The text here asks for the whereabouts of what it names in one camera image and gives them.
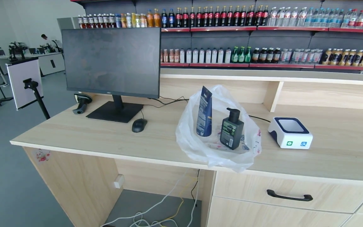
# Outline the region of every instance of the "black cable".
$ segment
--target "black cable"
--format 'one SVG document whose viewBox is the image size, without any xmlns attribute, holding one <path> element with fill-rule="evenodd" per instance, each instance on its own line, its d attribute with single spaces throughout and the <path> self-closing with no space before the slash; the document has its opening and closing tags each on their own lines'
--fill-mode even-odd
<svg viewBox="0 0 363 227">
<path fill-rule="evenodd" d="M 199 174 L 200 174 L 200 169 L 199 171 L 197 172 L 197 181 L 196 181 L 196 184 L 194 185 L 193 189 L 191 190 L 191 196 L 193 197 L 193 200 L 194 200 L 194 203 L 196 202 L 196 199 L 194 198 L 194 195 L 193 195 L 193 190 L 196 188 L 197 186 L 197 183 L 199 182 Z"/>
</svg>

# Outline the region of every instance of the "white board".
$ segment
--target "white board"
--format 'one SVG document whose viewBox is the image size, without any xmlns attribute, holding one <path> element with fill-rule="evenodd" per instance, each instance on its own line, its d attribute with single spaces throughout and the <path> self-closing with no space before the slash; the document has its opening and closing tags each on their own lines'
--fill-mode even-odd
<svg viewBox="0 0 363 227">
<path fill-rule="evenodd" d="M 32 89 L 25 89 L 23 83 L 25 79 L 31 78 L 39 83 L 37 90 L 40 96 L 43 96 L 42 77 L 40 76 L 39 60 L 37 58 L 6 64 L 6 66 L 16 109 L 23 108 L 36 101 Z"/>
</svg>

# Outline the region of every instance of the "green bottle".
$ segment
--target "green bottle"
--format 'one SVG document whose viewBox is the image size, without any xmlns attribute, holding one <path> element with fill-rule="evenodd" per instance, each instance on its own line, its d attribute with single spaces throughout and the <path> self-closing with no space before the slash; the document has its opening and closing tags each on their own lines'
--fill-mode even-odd
<svg viewBox="0 0 363 227">
<path fill-rule="evenodd" d="M 245 56 L 246 63 L 250 63 L 250 60 L 252 59 L 252 56 L 250 54 L 251 49 L 252 48 L 250 46 L 247 47 L 247 52 L 246 52 L 246 56 Z"/>
<path fill-rule="evenodd" d="M 238 60 L 239 60 L 238 47 L 235 46 L 235 49 L 233 50 L 233 54 L 232 54 L 232 62 L 237 63 Z"/>
<path fill-rule="evenodd" d="M 239 63 L 245 62 L 245 47 L 240 47 Z"/>
</svg>

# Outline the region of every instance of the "pump dispenser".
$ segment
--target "pump dispenser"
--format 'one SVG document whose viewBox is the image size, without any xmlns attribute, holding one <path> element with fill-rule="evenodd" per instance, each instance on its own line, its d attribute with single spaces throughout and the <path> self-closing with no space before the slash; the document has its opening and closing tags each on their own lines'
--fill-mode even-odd
<svg viewBox="0 0 363 227">
<path fill-rule="evenodd" d="M 222 121 L 221 138 L 219 140 L 223 145 L 235 150 L 239 147 L 244 123 L 239 121 L 240 110 L 226 109 L 230 111 L 229 117 Z"/>
</svg>

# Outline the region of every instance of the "plastic bag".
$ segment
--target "plastic bag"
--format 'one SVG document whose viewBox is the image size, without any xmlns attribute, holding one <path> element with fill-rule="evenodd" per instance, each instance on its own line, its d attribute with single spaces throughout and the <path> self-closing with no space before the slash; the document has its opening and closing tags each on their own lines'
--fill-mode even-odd
<svg viewBox="0 0 363 227">
<path fill-rule="evenodd" d="M 261 132 L 246 110 L 236 102 L 222 85 L 209 89 L 212 92 L 212 133 L 201 137 L 196 133 L 197 116 L 201 91 L 190 97 L 176 128 L 176 141 L 180 148 L 193 160 L 206 162 L 208 167 L 223 166 L 242 172 L 254 163 L 254 157 L 261 153 Z M 222 120 L 229 116 L 226 108 L 240 110 L 244 122 L 240 146 L 235 150 L 219 141 Z"/>
</svg>

